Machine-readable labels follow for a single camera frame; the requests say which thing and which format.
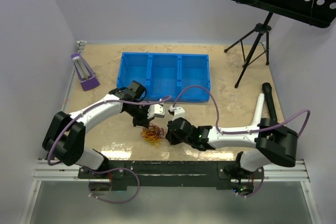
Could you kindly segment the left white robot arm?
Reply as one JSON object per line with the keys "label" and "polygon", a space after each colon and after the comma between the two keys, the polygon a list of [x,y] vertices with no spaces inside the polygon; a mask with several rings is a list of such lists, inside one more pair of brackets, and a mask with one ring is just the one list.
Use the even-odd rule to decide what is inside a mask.
{"label": "left white robot arm", "polygon": [[141,105],[147,95],[142,84],[132,81],[128,87],[115,88],[96,103],[76,112],[56,113],[43,141],[48,165],[74,164],[90,169],[97,178],[108,174],[107,158],[85,147],[86,134],[106,119],[122,112],[129,114],[134,126],[149,126],[149,105]]}

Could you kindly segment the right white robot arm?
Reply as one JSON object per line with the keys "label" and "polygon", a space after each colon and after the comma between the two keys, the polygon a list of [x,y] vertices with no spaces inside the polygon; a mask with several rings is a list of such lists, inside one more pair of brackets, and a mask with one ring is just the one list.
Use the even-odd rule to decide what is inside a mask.
{"label": "right white robot arm", "polygon": [[269,164],[295,167],[298,133],[269,118],[247,127],[220,128],[193,126],[188,120],[169,121],[165,138],[171,145],[187,144],[199,151],[224,147],[246,147],[250,151],[237,155],[235,164],[226,169],[232,178],[246,178]]}

